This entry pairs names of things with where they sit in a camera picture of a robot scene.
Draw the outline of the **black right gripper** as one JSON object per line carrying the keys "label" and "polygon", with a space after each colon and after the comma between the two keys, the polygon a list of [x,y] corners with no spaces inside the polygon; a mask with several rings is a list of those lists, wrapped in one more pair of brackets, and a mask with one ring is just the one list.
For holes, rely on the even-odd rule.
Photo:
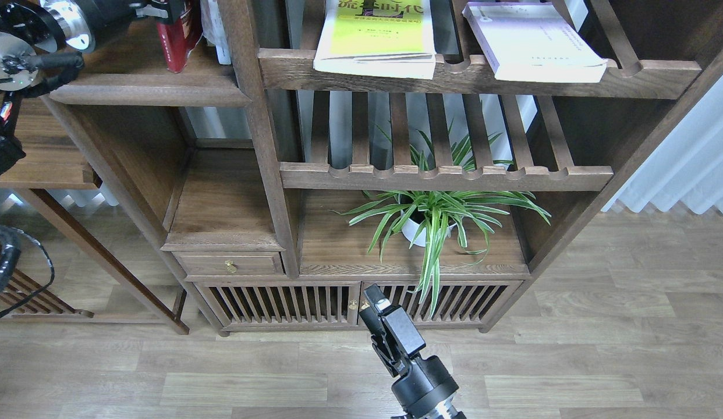
{"label": "black right gripper", "polygon": [[452,403],[457,382],[438,356],[419,356],[426,343],[404,308],[393,304],[377,285],[363,293],[369,307],[362,308],[359,315],[383,365],[392,377],[399,377],[391,390],[405,416],[460,416]]}

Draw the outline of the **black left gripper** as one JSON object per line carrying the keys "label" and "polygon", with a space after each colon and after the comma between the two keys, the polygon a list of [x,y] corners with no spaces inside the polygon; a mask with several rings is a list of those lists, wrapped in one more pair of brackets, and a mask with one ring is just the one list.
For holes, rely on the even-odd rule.
{"label": "black left gripper", "polygon": [[184,1],[77,1],[76,5],[92,35],[117,34],[146,17],[172,24],[185,11]]}

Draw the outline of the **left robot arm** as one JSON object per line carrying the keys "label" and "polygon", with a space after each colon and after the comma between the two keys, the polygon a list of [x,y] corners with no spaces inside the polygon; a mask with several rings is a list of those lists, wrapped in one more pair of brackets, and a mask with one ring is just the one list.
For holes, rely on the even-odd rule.
{"label": "left robot arm", "polygon": [[26,156],[16,137],[25,98],[71,83],[84,55],[152,17],[174,24],[184,1],[0,1],[0,177]]}

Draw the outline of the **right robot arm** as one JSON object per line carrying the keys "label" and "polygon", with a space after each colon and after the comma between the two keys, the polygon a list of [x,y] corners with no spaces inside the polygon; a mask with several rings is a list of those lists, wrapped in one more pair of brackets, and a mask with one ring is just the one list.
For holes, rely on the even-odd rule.
{"label": "right robot arm", "polygon": [[403,418],[465,418],[452,404],[458,384],[438,356],[422,358],[425,340],[400,305],[392,303],[377,284],[364,290],[368,305],[360,318],[370,331],[373,350],[388,373],[404,411]]}

